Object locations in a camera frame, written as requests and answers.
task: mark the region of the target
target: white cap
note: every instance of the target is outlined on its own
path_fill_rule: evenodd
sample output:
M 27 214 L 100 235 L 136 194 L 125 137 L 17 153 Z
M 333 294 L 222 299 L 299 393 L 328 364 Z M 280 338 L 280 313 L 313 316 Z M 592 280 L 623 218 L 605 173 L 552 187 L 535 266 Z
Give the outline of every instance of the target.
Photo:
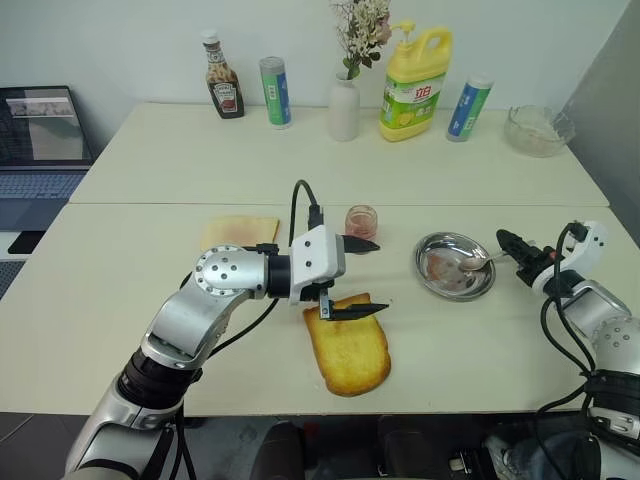
M 473 88 L 477 88 L 479 90 L 487 90 L 493 87 L 493 80 L 488 75 L 484 73 L 475 73 L 469 75 L 467 78 L 467 83 L 471 85 Z
M 201 31 L 200 36 L 202 37 L 202 41 L 207 45 L 218 43 L 220 41 L 218 39 L 218 31 L 213 28 Z

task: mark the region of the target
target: metal plate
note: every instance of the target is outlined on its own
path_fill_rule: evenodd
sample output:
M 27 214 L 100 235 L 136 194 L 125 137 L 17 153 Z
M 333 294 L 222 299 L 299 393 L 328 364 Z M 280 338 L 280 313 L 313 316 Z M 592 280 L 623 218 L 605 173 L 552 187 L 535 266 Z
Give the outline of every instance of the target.
M 416 271 L 432 292 L 454 301 L 469 301 L 489 291 L 496 278 L 492 261 L 480 270 L 462 271 L 466 257 L 488 257 L 489 253 L 475 240 L 459 233 L 437 232 L 416 245 Z

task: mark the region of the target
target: floor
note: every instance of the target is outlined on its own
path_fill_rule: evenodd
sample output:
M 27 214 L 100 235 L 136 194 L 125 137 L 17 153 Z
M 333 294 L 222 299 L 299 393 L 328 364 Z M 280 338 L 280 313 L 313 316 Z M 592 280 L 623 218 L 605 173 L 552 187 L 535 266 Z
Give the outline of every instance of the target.
M 221 417 L 188 419 L 187 442 L 200 480 L 248 479 L 266 432 L 290 420 L 305 432 L 308 480 L 378 476 L 378 416 Z M 428 443 L 432 478 L 452 479 L 449 457 L 476 447 L 497 426 L 528 431 L 523 415 L 410 415 Z M 85 417 L 0 413 L 0 478 L 51 480 L 62 477 L 64 460 Z M 168 478 L 173 450 L 163 479 Z M 184 468 L 179 477 L 186 479 Z

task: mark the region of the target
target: glass cup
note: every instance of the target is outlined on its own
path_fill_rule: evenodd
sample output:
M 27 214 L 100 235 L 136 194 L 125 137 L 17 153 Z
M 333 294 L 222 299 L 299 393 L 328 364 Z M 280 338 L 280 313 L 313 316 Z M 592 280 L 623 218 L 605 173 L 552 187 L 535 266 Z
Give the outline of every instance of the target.
M 369 205 L 354 205 L 344 221 L 346 235 L 372 240 L 378 230 L 378 214 Z

